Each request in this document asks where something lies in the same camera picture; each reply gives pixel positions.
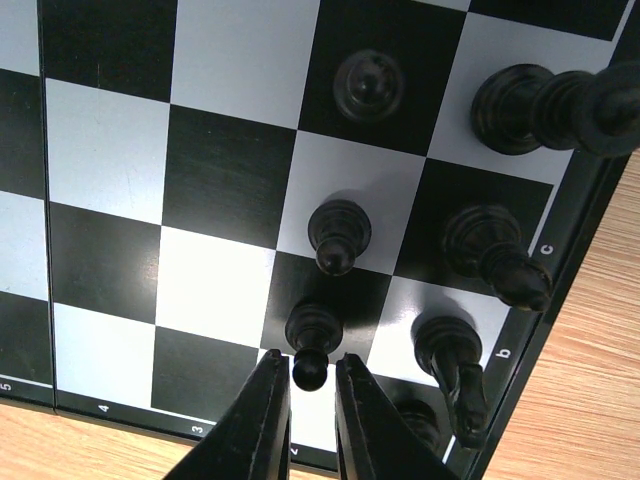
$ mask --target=black pawn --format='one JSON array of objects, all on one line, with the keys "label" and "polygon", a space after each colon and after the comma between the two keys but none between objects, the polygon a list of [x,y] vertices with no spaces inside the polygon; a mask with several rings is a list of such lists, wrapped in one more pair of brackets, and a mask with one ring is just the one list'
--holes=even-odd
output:
[{"label": "black pawn", "polygon": [[506,208],[464,208],[447,222],[442,246],[456,273],[482,278],[507,305],[535,312],[549,307],[551,276],[529,257],[520,226]]},{"label": "black pawn", "polygon": [[336,73],[333,96],[338,110],[358,123],[379,122],[400,105],[404,80],[388,55],[361,50],[347,58]]},{"label": "black pawn", "polygon": [[505,155],[544,145],[580,148],[600,157],[640,147],[640,63],[597,75],[554,75],[539,65],[514,65],[489,77],[471,107],[476,136]]},{"label": "black pawn", "polygon": [[442,444],[436,412],[425,402],[417,399],[400,402],[396,410],[422,443],[437,454]]},{"label": "black pawn", "polygon": [[342,324],[323,305],[303,303],[294,307],[285,325],[285,337],[296,351],[293,381],[313,392],[327,380],[329,354],[342,342]]},{"label": "black pawn", "polygon": [[369,217],[356,203],[331,200],[309,219],[309,241],[318,268],[327,275],[348,273],[371,240]]},{"label": "black pawn", "polygon": [[420,368],[435,377],[444,394],[456,439],[465,448],[482,448],[488,408],[479,365],[482,342],[464,320],[438,317],[416,332],[414,353]]}]

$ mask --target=chessboard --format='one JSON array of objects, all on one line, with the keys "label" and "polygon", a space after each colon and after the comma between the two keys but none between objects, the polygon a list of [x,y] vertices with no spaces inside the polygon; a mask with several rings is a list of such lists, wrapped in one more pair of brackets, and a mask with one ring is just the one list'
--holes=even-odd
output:
[{"label": "chessboard", "polygon": [[[197,441],[313,298],[344,336],[315,392],[292,383],[292,461],[336,471],[335,362],[356,353],[393,402],[434,410],[438,455],[480,478],[626,158],[507,156],[469,111],[520,63],[596,73],[640,59],[634,0],[0,0],[0,397]],[[334,77],[374,49],[402,69],[380,122],[336,108]],[[322,273],[309,218],[360,205],[371,241]],[[505,206],[555,289],[511,308],[444,260],[443,223]],[[482,341],[490,434],[452,435],[414,357],[420,315]]]}]

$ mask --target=chess piece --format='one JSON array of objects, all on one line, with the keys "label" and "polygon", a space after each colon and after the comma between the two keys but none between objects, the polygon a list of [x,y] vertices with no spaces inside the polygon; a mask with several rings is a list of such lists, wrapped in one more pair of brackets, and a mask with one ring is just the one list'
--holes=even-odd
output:
[{"label": "chess piece", "polygon": [[342,324],[325,306],[301,303],[289,315],[285,337],[296,351],[293,381],[307,392],[318,390],[327,380],[328,355],[342,342]]},{"label": "chess piece", "polygon": [[640,63],[597,75],[554,75],[529,64],[505,68],[476,93],[471,121],[476,136],[505,155],[541,145],[600,157],[627,155],[640,147]]},{"label": "chess piece", "polygon": [[455,317],[430,319],[414,338],[416,361],[444,394],[454,435],[465,448],[482,448],[488,424],[482,342],[473,327]]},{"label": "chess piece", "polygon": [[331,200],[313,212],[308,233],[318,268],[327,275],[339,276],[353,268],[369,245],[371,222],[356,203]]},{"label": "chess piece", "polygon": [[333,82],[338,109],[358,123],[379,122],[393,114],[403,92],[404,80],[396,61],[374,50],[361,50],[347,58]]},{"label": "chess piece", "polygon": [[442,247],[451,268],[480,277],[507,305],[543,312],[551,301],[552,280],[522,245],[516,219],[501,205],[471,205],[445,226]]},{"label": "chess piece", "polygon": [[437,453],[442,443],[442,436],[433,409],[417,399],[400,402],[395,407],[411,431],[429,450]]}]

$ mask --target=white square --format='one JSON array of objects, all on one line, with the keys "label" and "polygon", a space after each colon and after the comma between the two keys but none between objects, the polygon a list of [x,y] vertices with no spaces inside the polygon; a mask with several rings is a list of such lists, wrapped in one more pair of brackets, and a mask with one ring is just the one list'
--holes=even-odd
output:
[{"label": "white square", "polygon": [[160,224],[169,105],[47,79],[51,200]]},{"label": "white square", "polygon": [[274,250],[162,227],[156,325],[259,347]]},{"label": "white square", "polygon": [[0,191],[0,291],[47,300],[44,201]]},{"label": "white square", "polygon": [[393,277],[367,367],[371,373],[437,387],[414,356],[411,329],[418,315],[455,316],[472,324],[482,340],[480,364],[486,367],[508,313],[509,307],[495,297]]},{"label": "white square", "polygon": [[372,236],[356,267],[393,274],[424,157],[299,131],[284,201],[278,250],[315,257],[307,226],[328,199],[356,202]]},{"label": "white square", "polygon": [[[258,362],[266,350],[258,352]],[[293,357],[289,357],[290,372]],[[291,443],[319,448],[329,452],[338,450],[336,444],[336,366],[329,364],[327,381],[315,392],[299,389],[293,377],[291,391]]]},{"label": "white square", "polygon": [[40,75],[37,0],[0,0],[0,68]]},{"label": "white square", "polygon": [[469,10],[471,0],[414,0],[418,3],[427,3],[429,5],[437,5],[439,7],[453,8],[466,12]]},{"label": "white square", "polygon": [[54,304],[57,388],[151,407],[155,327]]},{"label": "white square", "polygon": [[597,72],[605,68],[614,45],[499,18],[467,14],[449,76],[429,157],[474,168],[558,184],[572,151],[545,147],[522,156],[494,152],[471,130],[470,110],[482,83],[503,68],[534,63],[553,73]]},{"label": "white square", "polygon": [[171,103],[296,128],[319,0],[180,0]]}]

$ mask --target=wooden table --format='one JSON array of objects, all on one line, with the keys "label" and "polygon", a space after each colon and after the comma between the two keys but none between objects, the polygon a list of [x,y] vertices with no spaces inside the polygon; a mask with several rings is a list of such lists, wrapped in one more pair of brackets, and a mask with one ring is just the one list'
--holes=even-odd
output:
[{"label": "wooden table", "polygon": [[[485,478],[640,479],[639,289],[636,154]],[[161,478],[187,451],[0,406],[0,479]]]}]

